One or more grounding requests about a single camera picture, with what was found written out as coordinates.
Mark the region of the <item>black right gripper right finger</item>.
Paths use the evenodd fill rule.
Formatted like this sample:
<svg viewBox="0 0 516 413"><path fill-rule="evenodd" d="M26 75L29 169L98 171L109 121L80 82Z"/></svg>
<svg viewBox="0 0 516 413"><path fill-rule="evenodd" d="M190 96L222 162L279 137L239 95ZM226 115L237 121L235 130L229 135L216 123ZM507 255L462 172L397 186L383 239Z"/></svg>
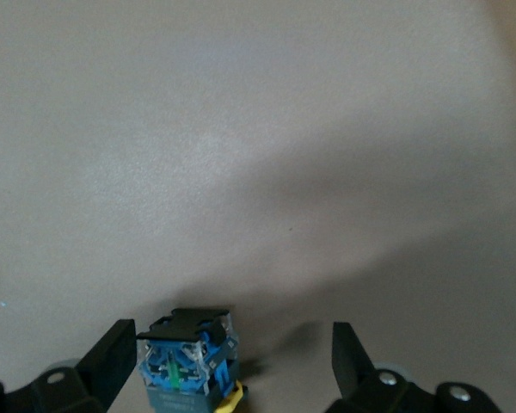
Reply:
<svg viewBox="0 0 516 413"><path fill-rule="evenodd" d="M434 393L387 368L374 367L349 323L332 329L331 365L341 397L329 412L499 412L481 389L461 382L444 382Z"/></svg>

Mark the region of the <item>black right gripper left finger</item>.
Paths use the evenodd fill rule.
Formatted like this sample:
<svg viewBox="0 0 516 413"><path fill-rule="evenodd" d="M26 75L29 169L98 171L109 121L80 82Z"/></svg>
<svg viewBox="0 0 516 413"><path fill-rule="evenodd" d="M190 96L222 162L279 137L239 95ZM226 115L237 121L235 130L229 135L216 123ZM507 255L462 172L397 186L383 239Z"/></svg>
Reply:
<svg viewBox="0 0 516 413"><path fill-rule="evenodd" d="M12 392L0 382L0 412L106 412L136 360L135 322L120 319L75 366L50 369Z"/></svg>

